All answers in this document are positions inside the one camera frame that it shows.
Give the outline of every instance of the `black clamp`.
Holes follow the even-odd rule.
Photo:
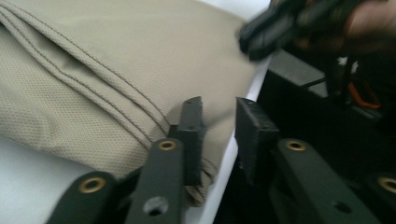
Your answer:
[[[201,184],[204,135],[201,97],[191,98],[179,125],[152,145],[142,168],[122,180],[106,172],[80,177],[47,223],[184,223],[184,186]]]
[[[257,103],[238,98],[235,122],[247,181],[256,185],[257,174],[265,180],[279,223],[380,223],[313,147],[299,139],[278,140],[277,127]],[[385,180],[390,187],[393,179]]]

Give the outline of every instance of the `black plastic bracket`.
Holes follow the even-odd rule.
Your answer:
[[[105,172],[81,176],[66,191],[47,224],[105,223],[114,209],[114,177]]]
[[[205,136],[203,123],[203,106],[201,97],[191,98],[183,103],[178,125],[172,125],[168,137],[183,143],[184,151],[184,185],[201,185],[202,143]]]
[[[297,205],[295,223],[380,223],[306,142],[282,139],[274,153],[276,166],[284,176]],[[279,213],[282,210],[279,209],[281,203],[274,194],[274,189],[276,188],[272,188],[270,196],[276,212],[279,217],[285,216],[284,213]]]
[[[165,138],[153,144],[125,223],[184,223],[183,144]]]
[[[241,167],[250,185],[271,172],[269,151],[278,137],[279,129],[256,102],[236,98],[235,139]]]

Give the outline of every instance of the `finger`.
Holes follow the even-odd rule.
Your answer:
[[[360,5],[346,22],[346,35],[396,36],[396,1],[369,1]]]

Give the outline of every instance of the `hole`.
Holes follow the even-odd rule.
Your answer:
[[[172,150],[176,148],[176,143],[173,141],[163,141],[158,145],[158,148],[161,150]]]
[[[294,151],[304,151],[306,147],[303,143],[297,141],[288,141],[286,147]]]
[[[170,143],[164,143],[163,144],[163,147],[171,147],[172,146],[172,144],[170,144]]]
[[[165,214],[168,211],[169,203],[164,197],[150,198],[143,205],[143,211],[150,217]]]
[[[396,179],[379,177],[378,184],[385,190],[396,194]]]
[[[91,182],[89,182],[89,183],[86,184],[86,188],[87,188],[87,189],[94,189],[94,188],[96,188],[98,185],[99,185],[99,181],[93,180],[93,181],[91,181]]]
[[[106,184],[106,181],[102,177],[92,177],[84,180],[79,185],[79,191],[83,193],[94,193],[102,189]]]
[[[345,213],[345,214],[350,214],[352,213],[352,209],[347,205],[346,203],[343,202],[333,202],[332,206],[337,209],[339,212]]]
[[[302,148],[302,146],[300,144],[297,143],[291,143],[290,144],[292,147],[296,147],[296,148]]]

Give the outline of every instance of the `black tool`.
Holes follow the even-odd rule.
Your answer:
[[[274,0],[239,32],[239,47],[251,61],[261,60],[297,36],[340,29],[362,0]]]

